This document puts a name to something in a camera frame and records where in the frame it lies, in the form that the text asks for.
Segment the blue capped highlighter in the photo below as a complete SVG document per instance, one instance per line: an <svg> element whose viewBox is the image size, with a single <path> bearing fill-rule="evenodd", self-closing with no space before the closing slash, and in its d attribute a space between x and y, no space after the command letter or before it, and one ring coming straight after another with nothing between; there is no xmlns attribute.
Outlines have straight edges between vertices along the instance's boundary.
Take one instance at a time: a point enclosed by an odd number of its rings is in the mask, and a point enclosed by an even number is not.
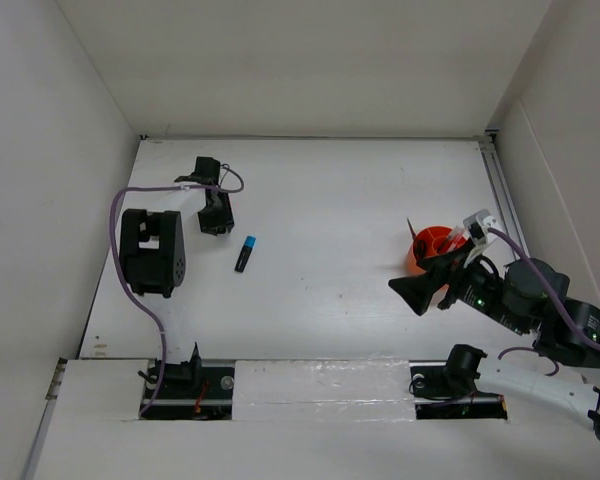
<svg viewBox="0 0 600 480"><path fill-rule="evenodd" d="M243 273L256 243L254 236L247 236L239 252L234 271Z"/></svg>

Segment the pink pen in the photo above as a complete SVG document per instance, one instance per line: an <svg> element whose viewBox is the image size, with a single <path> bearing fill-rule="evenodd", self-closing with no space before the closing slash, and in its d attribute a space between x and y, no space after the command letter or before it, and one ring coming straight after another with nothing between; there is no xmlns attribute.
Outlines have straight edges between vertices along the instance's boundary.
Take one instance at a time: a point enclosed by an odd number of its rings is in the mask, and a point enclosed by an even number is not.
<svg viewBox="0 0 600 480"><path fill-rule="evenodd" d="M465 228L456 226L448 235L448 250L452 251L457 248L460 243L465 239Z"/></svg>

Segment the black gel pen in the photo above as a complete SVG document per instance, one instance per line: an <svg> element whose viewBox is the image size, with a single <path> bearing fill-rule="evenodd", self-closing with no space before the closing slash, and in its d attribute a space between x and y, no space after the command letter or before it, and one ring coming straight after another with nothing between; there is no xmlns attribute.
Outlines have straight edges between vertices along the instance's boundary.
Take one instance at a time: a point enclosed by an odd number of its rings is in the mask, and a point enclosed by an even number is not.
<svg viewBox="0 0 600 480"><path fill-rule="evenodd" d="M463 238L463 232L464 229L460 226L455 227L446 237L447 243L444 246L443 251L444 252L448 252L451 250L454 250L456 248L456 245L462 240Z"/></svg>

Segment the black handled scissors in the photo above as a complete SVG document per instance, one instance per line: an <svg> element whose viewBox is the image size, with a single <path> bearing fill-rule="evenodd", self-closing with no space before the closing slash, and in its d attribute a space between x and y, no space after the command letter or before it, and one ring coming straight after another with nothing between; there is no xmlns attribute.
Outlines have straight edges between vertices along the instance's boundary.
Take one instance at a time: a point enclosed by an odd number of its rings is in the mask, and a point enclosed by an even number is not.
<svg viewBox="0 0 600 480"><path fill-rule="evenodd" d="M413 240L412 250L414 258L416 261L420 261L421 259L424 259L427 254L426 241L418 238L418 235L416 234L415 229L409 218L406 218L406 221Z"/></svg>

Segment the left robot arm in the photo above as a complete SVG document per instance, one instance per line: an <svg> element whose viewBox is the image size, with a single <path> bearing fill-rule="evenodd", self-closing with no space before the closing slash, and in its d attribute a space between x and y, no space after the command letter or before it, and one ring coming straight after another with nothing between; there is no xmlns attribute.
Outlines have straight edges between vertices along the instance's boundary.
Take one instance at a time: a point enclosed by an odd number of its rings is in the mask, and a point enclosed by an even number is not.
<svg viewBox="0 0 600 480"><path fill-rule="evenodd" d="M167 338L162 320L139 298L146 294L169 299L186 273L186 255L182 214L176 210L151 212L147 209L126 209L121 223L116 223L120 202L128 193L175 193L200 191L204 206L197 212L200 231L212 236L227 235L235 221L230 202L232 193L244 189L239 181L235 189L223 187L224 177L235 172L213 157L199 156L194 171L179 176L172 185L158 187L126 187L119 190L109 213L109 241L114 268L123 292L130 301L154 322L159 332L161 357L151 371L140 372L156 399L167 377Z"/></svg>

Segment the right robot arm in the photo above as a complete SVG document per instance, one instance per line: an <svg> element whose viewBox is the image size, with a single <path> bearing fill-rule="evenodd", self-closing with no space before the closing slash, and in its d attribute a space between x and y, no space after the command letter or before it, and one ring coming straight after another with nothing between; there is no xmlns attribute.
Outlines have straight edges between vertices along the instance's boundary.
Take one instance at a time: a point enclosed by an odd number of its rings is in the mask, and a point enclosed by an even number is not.
<svg viewBox="0 0 600 480"><path fill-rule="evenodd" d="M556 368L573 368L586 382L533 374L456 344L443 364L412 368L409 391L417 413L456 419L472 414L476 399L521 396L570 416L600 441L600 309L569 297L568 276L540 260L520 258L499 271L483 255L471 262L466 256L459 249L427 258L421 274L391 279L388 286L418 316L442 292L440 310L462 302L517 335L531 335L529 351Z"/></svg>

